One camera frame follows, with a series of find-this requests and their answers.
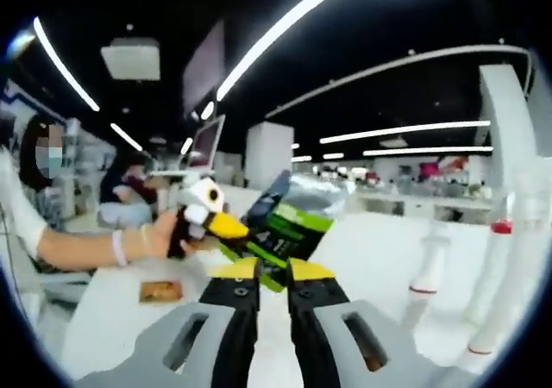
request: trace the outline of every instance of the white sleeve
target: white sleeve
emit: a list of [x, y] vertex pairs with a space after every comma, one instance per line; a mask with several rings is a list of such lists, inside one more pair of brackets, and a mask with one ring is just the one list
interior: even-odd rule
[[36, 259], [47, 223], [27, 200], [11, 154], [4, 148], [0, 150], [0, 204], [3, 213], [13, 219], [14, 233], [23, 240], [27, 253]]

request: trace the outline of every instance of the bracelet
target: bracelet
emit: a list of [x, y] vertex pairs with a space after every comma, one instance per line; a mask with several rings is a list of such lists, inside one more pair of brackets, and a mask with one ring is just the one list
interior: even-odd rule
[[120, 267], [124, 267], [128, 264], [127, 258], [122, 250], [122, 230], [115, 230], [111, 236], [111, 245], [113, 247], [113, 254]]
[[147, 224], [143, 224], [140, 227], [141, 239], [144, 242], [144, 247], [146, 248], [146, 254], [152, 254], [151, 241], [147, 237], [146, 227], [147, 227]]

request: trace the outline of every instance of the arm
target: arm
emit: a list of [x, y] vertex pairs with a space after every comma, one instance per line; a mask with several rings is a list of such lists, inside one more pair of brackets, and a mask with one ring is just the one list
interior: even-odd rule
[[[163, 254], [165, 243], [153, 234], [151, 228], [152, 226], [149, 226], [146, 229], [146, 240], [142, 238], [138, 229], [123, 230], [122, 250], [127, 261]], [[47, 263], [70, 271], [116, 266], [112, 240], [112, 234], [68, 235], [46, 228], [38, 244], [38, 255]]]
[[[141, 229], [124, 229], [122, 250], [126, 260], [130, 262], [144, 257], [166, 258], [176, 221], [176, 213], [167, 211], [154, 224], [146, 224]], [[37, 253], [46, 262], [64, 270], [116, 266], [112, 241], [113, 234], [68, 235], [45, 228]], [[213, 240], [193, 243], [180, 241], [179, 244], [186, 254], [214, 247]]]

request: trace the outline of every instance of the gray gripper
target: gray gripper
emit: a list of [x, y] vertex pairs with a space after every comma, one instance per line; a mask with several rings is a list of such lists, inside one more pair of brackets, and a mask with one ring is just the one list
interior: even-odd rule
[[[194, 302], [179, 306], [138, 336], [135, 351], [109, 371], [78, 380], [78, 388], [210, 388], [218, 348], [235, 309]], [[203, 323], [191, 347], [193, 328]], [[170, 368], [183, 351], [189, 353], [182, 373]]]
[[[332, 350], [341, 388], [427, 388], [436, 386], [436, 374], [445, 369], [419, 354], [411, 333], [366, 301], [319, 307], [314, 313]], [[348, 323], [358, 329], [359, 341]], [[383, 366], [370, 371], [362, 349], [379, 356]], [[454, 371], [458, 380], [476, 379], [459, 368]]]

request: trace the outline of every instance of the hair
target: hair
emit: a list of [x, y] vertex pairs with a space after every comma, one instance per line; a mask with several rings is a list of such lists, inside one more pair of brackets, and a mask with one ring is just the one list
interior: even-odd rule
[[19, 151], [19, 178], [35, 191], [52, 186], [52, 180], [44, 177], [36, 165], [36, 144], [39, 138], [48, 137], [48, 125], [55, 124], [44, 116], [33, 116], [25, 128]]
[[140, 153], [117, 151], [113, 162], [102, 178], [102, 185], [118, 182], [131, 166], [143, 166], [146, 161], [147, 158]]

